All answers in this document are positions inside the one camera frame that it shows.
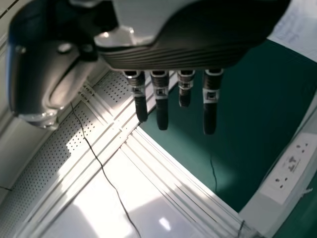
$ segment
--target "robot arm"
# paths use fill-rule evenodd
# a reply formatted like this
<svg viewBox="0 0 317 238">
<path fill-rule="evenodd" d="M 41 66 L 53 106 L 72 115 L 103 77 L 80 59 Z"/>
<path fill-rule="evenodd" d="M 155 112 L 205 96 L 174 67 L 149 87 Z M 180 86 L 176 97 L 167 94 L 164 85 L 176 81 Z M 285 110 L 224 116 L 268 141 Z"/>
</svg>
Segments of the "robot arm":
<svg viewBox="0 0 317 238">
<path fill-rule="evenodd" d="M 195 70 L 204 75 L 204 129 L 215 129 L 223 69 L 262 43 L 289 0 L 34 0 L 9 28 L 7 92 L 13 114 L 47 129 L 77 94 L 98 57 L 123 71 L 141 122 L 144 70 L 151 71 L 158 126 L 167 129 L 168 72 L 179 75 L 180 105 Z"/>
</svg>

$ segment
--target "electrical socket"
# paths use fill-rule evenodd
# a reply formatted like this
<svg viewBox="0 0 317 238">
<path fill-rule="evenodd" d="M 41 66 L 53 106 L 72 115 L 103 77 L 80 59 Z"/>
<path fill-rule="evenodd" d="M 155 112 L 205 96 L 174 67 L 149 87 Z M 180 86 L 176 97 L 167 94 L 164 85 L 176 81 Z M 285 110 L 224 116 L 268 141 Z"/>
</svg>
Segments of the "electrical socket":
<svg viewBox="0 0 317 238">
<path fill-rule="evenodd" d="M 298 143 L 296 143 L 295 145 L 295 151 L 298 154 L 304 154 L 305 151 L 307 151 L 308 147 L 309 147 L 309 141 L 299 141 Z"/>
<path fill-rule="evenodd" d="M 288 175 L 285 174 L 275 174 L 275 176 L 272 177 L 272 183 L 271 185 L 279 190 L 283 191 L 287 185 L 287 182 L 289 181 Z"/>
<path fill-rule="evenodd" d="M 303 174 L 316 147 L 317 135 L 299 134 L 264 181 L 260 193 L 283 204 Z"/>
</svg>

